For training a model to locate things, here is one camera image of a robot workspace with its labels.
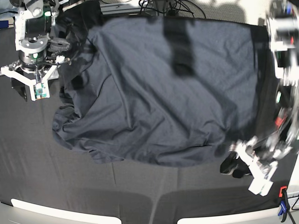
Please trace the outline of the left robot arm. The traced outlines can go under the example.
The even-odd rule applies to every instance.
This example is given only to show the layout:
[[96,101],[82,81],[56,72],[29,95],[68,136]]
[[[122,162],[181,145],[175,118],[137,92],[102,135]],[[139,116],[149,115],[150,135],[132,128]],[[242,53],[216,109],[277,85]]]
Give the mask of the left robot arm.
[[273,0],[266,17],[274,75],[278,79],[275,129],[265,137],[253,136],[231,144],[220,166],[224,175],[270,180],[278,161],[299,152],[299,4]]

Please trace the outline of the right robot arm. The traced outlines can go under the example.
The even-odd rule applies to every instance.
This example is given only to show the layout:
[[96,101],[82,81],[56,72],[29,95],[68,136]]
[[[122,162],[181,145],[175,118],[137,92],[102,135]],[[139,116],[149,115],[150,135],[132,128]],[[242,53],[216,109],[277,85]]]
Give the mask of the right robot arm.
[[63,52],[71,48],[64,38],[50,36],[59,16],[59,0],[11,0],[18,9],[14,17],[15,49],[19,53],[20,67],[35,71],[45,65],[60,65]]

